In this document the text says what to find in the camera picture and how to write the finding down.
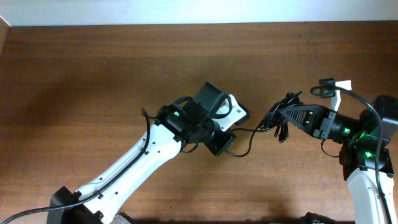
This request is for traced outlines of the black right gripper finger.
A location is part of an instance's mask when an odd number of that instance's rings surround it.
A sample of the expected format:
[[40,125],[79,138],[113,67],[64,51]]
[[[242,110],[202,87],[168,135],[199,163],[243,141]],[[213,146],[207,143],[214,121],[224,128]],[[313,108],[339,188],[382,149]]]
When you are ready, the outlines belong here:
[[288,117],[301,117],[312,114],[322,114],[327,107],[321,105],[303,105],[303,106],[292,106],[280,110],[280,114]]
[[303,132],[313,136],[315,129],[320,124],[320,116],[315,113],[285,114],[284,117]]

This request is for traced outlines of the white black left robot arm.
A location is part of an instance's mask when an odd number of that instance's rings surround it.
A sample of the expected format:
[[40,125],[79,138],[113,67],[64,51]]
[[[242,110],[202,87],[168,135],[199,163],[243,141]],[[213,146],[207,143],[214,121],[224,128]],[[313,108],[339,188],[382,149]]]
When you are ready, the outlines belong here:
[[232,94],[207,82],[194,96],[183,96],[158,110],[147,122],[144,135],[110,168],[76,192],[62,187],[51,198],[46,222],[132,223],[120,208],[132,193],[162,164],[181,153],[188,144],[203,143],[214,155],[232,145],[230,128],[249,113]]

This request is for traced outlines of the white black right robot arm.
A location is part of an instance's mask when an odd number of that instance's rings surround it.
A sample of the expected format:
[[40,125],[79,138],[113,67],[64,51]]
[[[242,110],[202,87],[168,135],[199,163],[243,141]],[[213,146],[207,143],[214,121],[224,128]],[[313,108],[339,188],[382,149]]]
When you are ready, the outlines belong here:
[[313,138],[342,145],[339,162],[354,203],[356,223],[397,223],[394,171],[386,146],[397,132],[397,99],[380,95],[359,119],[320,105],[293,106],[281,115]]

